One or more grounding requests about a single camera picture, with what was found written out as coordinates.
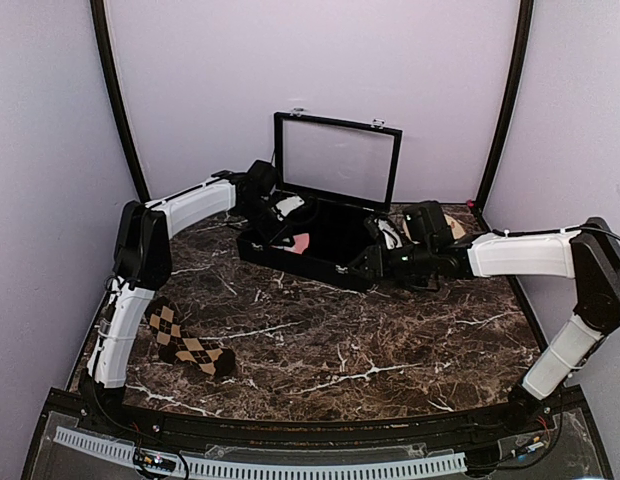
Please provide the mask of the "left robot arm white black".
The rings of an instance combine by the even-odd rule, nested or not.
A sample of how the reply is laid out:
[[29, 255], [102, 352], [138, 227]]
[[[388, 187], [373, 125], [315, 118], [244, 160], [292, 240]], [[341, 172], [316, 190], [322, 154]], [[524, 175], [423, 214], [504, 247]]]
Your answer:
[[101, 398], [93, 405], [91, 417], [110, 436], [124, 435], [131, 427], [130, 412], [105, 396], [123, 397], [126, 368], [142, 314], [172, 273], [170, 240], [207, 217], [229, 211], [244, 217], [266, 244], [291, 246], [291, 225], [271, 198], [277, 181], [276, 168], [257, 160], [245, 173], [222, 170], [171, 196], [125, 205], [105, 318], [80, 383], [84, 397]]

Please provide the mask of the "small circuit board with leds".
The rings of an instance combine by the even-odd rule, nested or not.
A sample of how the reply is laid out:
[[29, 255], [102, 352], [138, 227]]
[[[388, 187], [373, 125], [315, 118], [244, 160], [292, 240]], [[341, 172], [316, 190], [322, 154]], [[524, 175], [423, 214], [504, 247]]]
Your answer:
[[174, 460], [159, 453], [136, 450], [133, 464], [144, 472], [172, 473], [177, 464]]

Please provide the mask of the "black right frame post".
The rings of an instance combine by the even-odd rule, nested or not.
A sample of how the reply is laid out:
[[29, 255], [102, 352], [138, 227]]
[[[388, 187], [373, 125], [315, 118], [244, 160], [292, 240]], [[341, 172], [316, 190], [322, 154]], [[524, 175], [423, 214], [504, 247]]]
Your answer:
[[519, 2], [516, 31], [504, 94], [486, 165], [474, 200], [478, 215], [483, 214], [489, 200], [511, 125], [528, 47], [533, 10], [533, 0], [521, 0]]

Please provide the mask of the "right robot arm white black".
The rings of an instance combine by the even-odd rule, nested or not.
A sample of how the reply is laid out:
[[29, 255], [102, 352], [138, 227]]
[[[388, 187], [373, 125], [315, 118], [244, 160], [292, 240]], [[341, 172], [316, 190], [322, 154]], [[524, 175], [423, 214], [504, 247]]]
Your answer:
[[431, 278], [534, 278], [574, 286], [575, 306], [565, 324], [519, 381], [518, 396], [500, 413], [511, 434], [524, 432], [539, 405], [620, 328], [620, 236], [599, 217], [581, 225], [530, 232], [491, 230], [457, 238], [446, 220], [408, 213], [404, 228], [372, 223], [377, 240], [349, 269], [369, 279], [424, 286]]

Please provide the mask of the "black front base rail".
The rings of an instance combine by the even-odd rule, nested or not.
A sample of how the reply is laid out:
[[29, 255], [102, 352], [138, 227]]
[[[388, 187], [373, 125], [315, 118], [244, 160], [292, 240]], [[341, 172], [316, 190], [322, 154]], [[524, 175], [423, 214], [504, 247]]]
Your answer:
[[504, 405], [405, 419], [270, 422], [206, 418], [127, 406], [114, 425], [84, 399], [51, 390], [26, 457], [26, 479], [150, 479], [53, 442], [58, 427], [179, 455], [214, 446], [264, 450], [395, 452], [426, 457], [464, 453], [463, 474], [430, 479], [609, 479], [612, 469], [579, 387], [551, 397], [520, 430], [503, 426]]

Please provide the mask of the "black display case glass lid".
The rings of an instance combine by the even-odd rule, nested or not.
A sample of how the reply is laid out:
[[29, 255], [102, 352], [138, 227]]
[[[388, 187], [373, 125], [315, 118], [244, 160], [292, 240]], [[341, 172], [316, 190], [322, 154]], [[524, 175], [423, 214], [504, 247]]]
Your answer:
[[364, 221], [389, 212], [402, 131], [381, 122], [286, 112], [273, 120], [277, 188], [315, 196], [319, 214], [308, 224], [290, 224], [292, 236], [310, 235], [303, 254], [272, 248], [250, 228], [237, 239], [240, 258], [342, 289], [370, 289], [374, 283], [351, 271], [349, 263], [368, 246], [380, 245]]

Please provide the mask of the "black left frame post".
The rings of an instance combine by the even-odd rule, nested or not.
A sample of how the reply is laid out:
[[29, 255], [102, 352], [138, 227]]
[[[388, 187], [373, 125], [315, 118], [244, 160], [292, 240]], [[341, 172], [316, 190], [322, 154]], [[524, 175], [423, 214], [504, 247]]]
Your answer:
[[89, 4], [103, 78], [126, 166], [138, 200], [147, 202], [151, 199], [151, 195], [134, 143], [117, 75], [107, 19], [106, 2], [103, 0], [90, 0]]

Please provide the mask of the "black frame post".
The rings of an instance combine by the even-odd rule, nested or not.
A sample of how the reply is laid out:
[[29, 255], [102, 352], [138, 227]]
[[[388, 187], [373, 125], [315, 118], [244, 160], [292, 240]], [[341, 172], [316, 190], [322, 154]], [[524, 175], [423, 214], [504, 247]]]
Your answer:
[[151, 195], [134, 143], [117, 75], [107, 19], [106, 2], [103, 0], [90, 0], [89, 4], [103, 78], [126, 166], [138, 200], [147, 202], [151, 199]]
[[486, 165], [474, 200], [478, 215], [483, 214], [489, 200], [511, 125], [528, 47], [533, 10], [533, 0], [521, 0], [519, 2], [516, 31], [504, 94]]

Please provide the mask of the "brown argyle sock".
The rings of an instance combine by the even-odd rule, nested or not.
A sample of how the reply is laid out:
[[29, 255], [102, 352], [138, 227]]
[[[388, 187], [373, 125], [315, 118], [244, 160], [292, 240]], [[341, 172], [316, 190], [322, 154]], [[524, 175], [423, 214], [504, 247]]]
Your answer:
[[144, 316], [159, 344], [159, 358], [165, 363], [191, 364], [213, 378], [226, 377], [235, 370], [235, 352], [190, 335], [178, 322], [176, 305], [166, 297], [152, 300]]

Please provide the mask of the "pink teal patterned sock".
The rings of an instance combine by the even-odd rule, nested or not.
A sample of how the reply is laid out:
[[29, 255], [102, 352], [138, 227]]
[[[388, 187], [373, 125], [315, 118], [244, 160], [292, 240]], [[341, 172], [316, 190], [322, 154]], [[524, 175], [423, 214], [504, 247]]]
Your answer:
[[310, 235], [308, 233], [302, 233], [285, 238], [281, 245], [272, 245], [272, 248], [301, 255], [309, 247], [309, 244]]

